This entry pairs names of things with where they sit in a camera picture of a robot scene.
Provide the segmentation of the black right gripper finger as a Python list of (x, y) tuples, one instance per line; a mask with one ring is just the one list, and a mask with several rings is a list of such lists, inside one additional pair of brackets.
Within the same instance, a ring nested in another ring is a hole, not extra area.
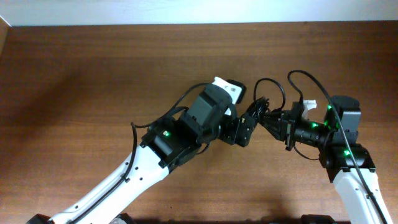
[(261, 115), (261, 123), (276, 123), (287, 120), (290, 117), (291, 110), (271, 111)]
[(287, 125), (282, 120), (265, 120), (261, 125), (268, 130), (268, 132), (278, 141), (285, 141), (287, 139)]

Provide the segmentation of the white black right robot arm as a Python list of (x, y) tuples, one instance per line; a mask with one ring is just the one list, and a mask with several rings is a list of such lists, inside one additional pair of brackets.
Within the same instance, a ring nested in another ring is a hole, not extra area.
[(259, 124), (288, 151), (297, 143), (319, 150), (318, 160), (342, 199), (351, 223), (392, 223), (383, 201), (376, 166), (370, 153), (356, 141), (361, 117), (359, 101), (332, 96), (323, 123), (303, 117), (305, 105), (293, 103), (291, 110), (260, 112)]

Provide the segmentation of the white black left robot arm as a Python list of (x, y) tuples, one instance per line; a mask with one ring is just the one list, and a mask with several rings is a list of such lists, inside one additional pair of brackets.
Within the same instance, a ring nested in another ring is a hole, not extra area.
[(212, 141), (247, 146), (254, 119), (236, 112), (246, 87), (220, 78), (202, 86), (190, 107), (173, 105), (159, 119), (145, 124), (147, 132), (141, 140), (133, 140), (124, 163), (77, 203), (52, 217), (36, 214), (28, 222), (133, 223), (123, 210), (173, 170), (203, 153)]

